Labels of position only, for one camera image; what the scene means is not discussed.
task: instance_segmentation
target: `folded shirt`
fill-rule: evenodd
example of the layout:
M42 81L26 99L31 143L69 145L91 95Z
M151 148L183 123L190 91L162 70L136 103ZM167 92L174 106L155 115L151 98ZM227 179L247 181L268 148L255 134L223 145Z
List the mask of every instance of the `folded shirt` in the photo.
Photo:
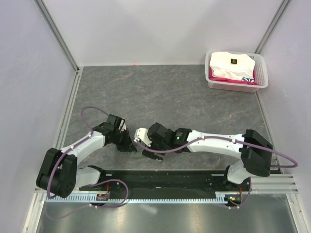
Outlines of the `folded shirt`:
M213 71L211 68L209 68L209 79L213 81L219 81L219 82L225 82L225 83L239 83L239 84L249 84L249 85L259 85L258 83L255 82L256 79L256 73L253 71L253 81L245 81L245 80L234 80L234 79L226 79L226 78L218 78L213 76Z
M214 52L209 66L213 77L253 82L255 61L247 54L232 54L229 52Z

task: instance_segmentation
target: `white plastic basket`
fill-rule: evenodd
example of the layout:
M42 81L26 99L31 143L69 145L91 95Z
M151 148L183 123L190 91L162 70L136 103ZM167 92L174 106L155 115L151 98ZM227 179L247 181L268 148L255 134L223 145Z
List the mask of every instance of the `white plastic basket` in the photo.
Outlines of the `white plastic basket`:
M247 54L255 61L255 73L256 73L255 82L260 84L260 86L239 84L239 83L225 83L225 82L210 80L209 79L209 62L210 62L210 58L213 52L219 52L219 51L209 50L207 51L206 57L205 57L205 76L206 76L206 80L208 81L208 86L210 88L229 90L229 91L255 92L255 91L258 91L260 88L265 88L268 86L268 72L267 72L267 66L264 61L264 58L259 54L249 53L249 52L227 51L233 54Z

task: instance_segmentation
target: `white wall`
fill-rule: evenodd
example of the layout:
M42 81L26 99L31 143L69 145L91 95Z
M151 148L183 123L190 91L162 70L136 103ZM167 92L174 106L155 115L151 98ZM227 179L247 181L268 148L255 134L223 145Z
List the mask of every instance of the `white wall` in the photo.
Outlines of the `white wall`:
M32 0L0 7L0 231L19 233L74 78Z
M255 51L281 0L44 0L80 66L203 64Z
M278 150L295 158L290 169L311 220L311 1L294 0L263 51L269 86L260 98Z

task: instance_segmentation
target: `pink fabric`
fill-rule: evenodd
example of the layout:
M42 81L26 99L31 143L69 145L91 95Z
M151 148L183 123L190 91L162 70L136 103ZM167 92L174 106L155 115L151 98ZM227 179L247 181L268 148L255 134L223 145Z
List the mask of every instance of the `pink fabric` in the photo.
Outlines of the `pink fabric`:
M256 80L256 73L253 71L253 78ZM211 68L209 68L209 79L213 81L219 81L219 82L225 82L225 83L239 83L239 84L249 84L249 85L259 85L256 82L248 82L248 81L239 81L239 80L233 80L233 79L226 79L226 78L218 78L213 76L213 71Z

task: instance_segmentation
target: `robotic arm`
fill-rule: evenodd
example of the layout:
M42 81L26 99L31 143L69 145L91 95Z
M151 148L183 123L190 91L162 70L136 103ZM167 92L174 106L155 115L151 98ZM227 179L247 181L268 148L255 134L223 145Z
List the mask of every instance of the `robotic arm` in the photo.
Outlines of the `robotic arm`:
M235 184L241 184L251 175L262 177L270 175L272 153L235 143L235 140L239 140L272 149L273 145L254 130L246 130L245 134L236 135L209 134L183 128L177 129L174 132L159 123L155 123L149 129L137 129L135 141L143 142L147 146L142 153L144 156L162 161L163 158L155 154L156 150L160 153L160 150L176 149L194 139L206 136L223 137L227 138L228 141L216 138L203 139L175 152L206 151L225 154L239 159L236 164L227 167L225 175L225 181Z
M51 148L47 151L43 160L36 185L47 190L51 172L60 156L71 148L52 179L51 192L66 198L74 188L88 184L95 184L99 181L102 170L96 166L77 169L77 166L92 152L108 145L115 144L118 151L137 151L133 145L129 131L126 128L125 120L115 115L109 115L106 122L93 128L93 133L88 133L89 137L84 143L75 147L78 142L59 150Z

